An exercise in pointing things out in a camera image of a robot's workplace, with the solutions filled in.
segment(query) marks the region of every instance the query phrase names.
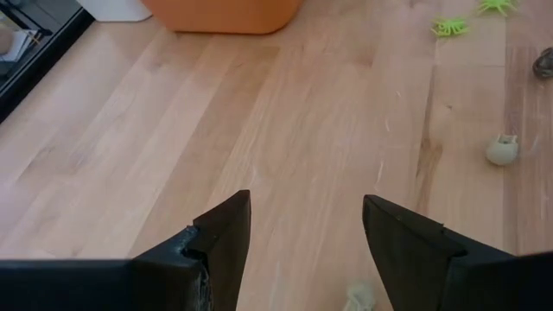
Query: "wooden floor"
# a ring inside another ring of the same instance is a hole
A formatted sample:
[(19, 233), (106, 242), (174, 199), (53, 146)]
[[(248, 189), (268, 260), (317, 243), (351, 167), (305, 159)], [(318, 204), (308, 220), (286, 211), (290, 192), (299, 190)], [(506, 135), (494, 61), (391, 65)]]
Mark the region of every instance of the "wooden floor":
[[(306, 0), (269, 36), (94, 24), (0, 125), (2, 257), (127, 257), (241, 188), (238, 310), (390, 304), (361, 224), (379, 194), (500, 249), (553, 250), (553, 2), (505, 19), (473, 0)], [(437, 16), (469, 34), (437, 41)], [(497, 168), (487, 142), (517, 134)]]

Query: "black plastic claw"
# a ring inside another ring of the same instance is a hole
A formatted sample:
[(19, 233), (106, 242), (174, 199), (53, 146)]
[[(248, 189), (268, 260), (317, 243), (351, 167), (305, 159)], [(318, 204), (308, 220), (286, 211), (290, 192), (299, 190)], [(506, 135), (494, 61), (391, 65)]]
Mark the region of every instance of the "black plastic claw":
[(133, 259), (0, 261), (0, 309), (233, 311), (250, 218), (239, 191)]
[(553, 253), (514, 257), (375, 195), (363, 224), (395, 311), (553, 310)]

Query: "orange container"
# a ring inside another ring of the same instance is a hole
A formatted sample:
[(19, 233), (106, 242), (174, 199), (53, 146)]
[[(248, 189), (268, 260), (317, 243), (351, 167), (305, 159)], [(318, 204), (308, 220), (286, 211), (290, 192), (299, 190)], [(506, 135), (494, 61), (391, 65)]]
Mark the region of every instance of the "orange container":
[(174, 31), (268, 34), (284, 27), (302, 0), (142, 0)]

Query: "white object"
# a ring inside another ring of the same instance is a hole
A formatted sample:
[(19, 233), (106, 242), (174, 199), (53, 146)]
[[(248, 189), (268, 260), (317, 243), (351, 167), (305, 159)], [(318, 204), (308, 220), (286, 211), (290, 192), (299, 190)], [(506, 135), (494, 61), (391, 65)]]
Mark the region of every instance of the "white object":
[(14, 40), (8, 53), (0, 55), (0, 62), (18, 61), (33, 41), (36, 30), (17, 30), (14, 31)]
[(138, 22), (152, 16), (140, 0), (77, 0), (99, 22)]
[(374, 294), (368, 284), (357, 283), (347, 289), (344, 311), (372, 311), (375, 305)]
[(516, 136), (499, 135), (486, 149), (487, 160), (499, 166), (512, 163), (517, 158), (517, 154)]

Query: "toy spider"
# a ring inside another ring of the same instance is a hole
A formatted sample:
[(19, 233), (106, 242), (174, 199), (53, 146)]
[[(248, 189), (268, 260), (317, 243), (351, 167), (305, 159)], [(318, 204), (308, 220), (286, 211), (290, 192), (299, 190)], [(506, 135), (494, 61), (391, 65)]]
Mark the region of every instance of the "toy spider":
[(463, 19), (442, 19), (439, 18), (434, 21), (434, 27), (432, 32), (439, 37), (447, 37), (452, 35), (462, 35), (468, 31), (467, 24)]
[(536, 77), (540, 79), (553, 78), (553, 48), (546, 48), (532, 66)]
[(517, 9), (514, 7), (514, 5), (512, 5), (511, 0), (482, 0), (482, 3), (478, 7), (478, 9), (480, 9), (478, 11), (478, 14), (481, 14), (486, 10), (497, 10), (499, 11), (499, 13), (501, 13), (501, 15), (507, 16), (504, 8), (509, 8), (511, 10)]

